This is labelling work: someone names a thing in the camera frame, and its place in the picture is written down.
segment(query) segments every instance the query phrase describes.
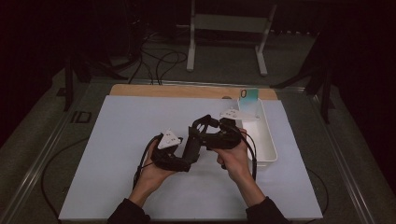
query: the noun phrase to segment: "white table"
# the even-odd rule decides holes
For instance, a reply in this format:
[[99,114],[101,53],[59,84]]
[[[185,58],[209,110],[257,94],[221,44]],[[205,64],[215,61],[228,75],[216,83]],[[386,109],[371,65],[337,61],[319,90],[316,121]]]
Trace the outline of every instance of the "white table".
[[[107,96],[60,219],[107,219],[129,195],[143,150],[154,135],[170,128],[185,143],[188,126],[194,120],[206,114],[218,119],[219,112],[231,106],[237,107],[235,100]],[[321,218],[281,102],[265,101],[264,109],[278,160],[259,168],[258,185],[285,217]],[[245,203],[216,157],[216,153],[202,149],[188,173],[170,176],[148,198],[145,211],[153,220],[245,219]]]

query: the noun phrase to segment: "hand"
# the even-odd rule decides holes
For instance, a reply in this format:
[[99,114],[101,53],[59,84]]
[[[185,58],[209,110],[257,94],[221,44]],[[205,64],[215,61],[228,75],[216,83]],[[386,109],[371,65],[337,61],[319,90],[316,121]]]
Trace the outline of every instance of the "hand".
[[[247,137],[245,129],[239,129],[244,138]],[[244,176],[250,176],[248,169],[248,146],[244,141],[233,149],[212,148],[217,152],[218,163],[225,165],[228,174],[234,182],[241,181]]]
[[[247,131],[239,129],[244,138]],[[262,190],[254,181],[248,169],[248,146],[244,141],[233,149],[212,148],[218,155],[218,163],[225,165],[228,175],[239,188],[248,207],[259,204],[265,199]]]
[[155,140],[149,146],[148,155],[143,165],[144,168],[142,169],[142,173],[136,183],[136,186],[129,196],[129,200],[140,207],[143,207],[143,204],[149,195],[160,187],[166,177],[176,173],[175,171],[167,171],[157,167],[151,160],[151,154],[157,144],[157,141],[159,140]]

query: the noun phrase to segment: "white stand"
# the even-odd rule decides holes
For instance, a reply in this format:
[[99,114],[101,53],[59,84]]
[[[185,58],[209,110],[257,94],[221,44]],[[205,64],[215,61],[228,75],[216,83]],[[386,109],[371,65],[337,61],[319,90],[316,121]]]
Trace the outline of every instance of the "white stand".
[[276,5],[272,5],[267,18],[250,18],[221,15],[195,14],[195,0],[191,0],[191,25],[190,25],[190,47],[187,59],[187,71],[194,70],[195,60],[195,29],[220,30],[220,31],[238,31],[262,33],[262,42],[256,46],[257,62],[260,68],[260,75],[267,76],[262,51],[268,38],[272,21],[275,15]]

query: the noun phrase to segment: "dark background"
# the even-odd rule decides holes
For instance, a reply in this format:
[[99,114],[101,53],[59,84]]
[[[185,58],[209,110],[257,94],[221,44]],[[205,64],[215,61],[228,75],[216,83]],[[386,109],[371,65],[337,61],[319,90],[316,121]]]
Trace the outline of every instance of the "dark background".
[[[197,1],[197,10],[243,16],[261,14],[262,3],[252,4],[258,4],[256,11],[245,7],[242,1],[203,0]],[[279,4],[272,26],[277,35],[318,35],[316,45],[328,59],[332,84],[339,88],[394,192],[395,5],[386,0],[292,1]],[[51,78],[64,67],[64,43],[71,41],[74,46],[96,49],[104,45],[104,39],[91,38],[97,27],[90,1],[7,0],[0,8],[1,146],[50,87]],[[176,24],[190,23],[189,1],[145,1],[144,9],[142,16],[149,27],[166,35],[175,34]]]

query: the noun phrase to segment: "white tray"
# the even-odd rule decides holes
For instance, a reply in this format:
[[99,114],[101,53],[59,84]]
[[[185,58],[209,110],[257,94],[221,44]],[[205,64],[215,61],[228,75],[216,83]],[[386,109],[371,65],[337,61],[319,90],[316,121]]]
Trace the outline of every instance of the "white tray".
[[241,120],[241,122],[242,127],[247,130],[247,134],[249,134],[253,139],[254,144],[249,137],[247,138],[247,142],[251,145],[253,150],[254,145],[256,145],[257,165],[268,166],[277,160],[277,153],[271,131],[268,128],[267,117],[265,117],[262,100],[259,99],[256,103],[243,105],[238,101],[238,106],[240,111],[254,113],[254,116],[260,118],[255,120]]

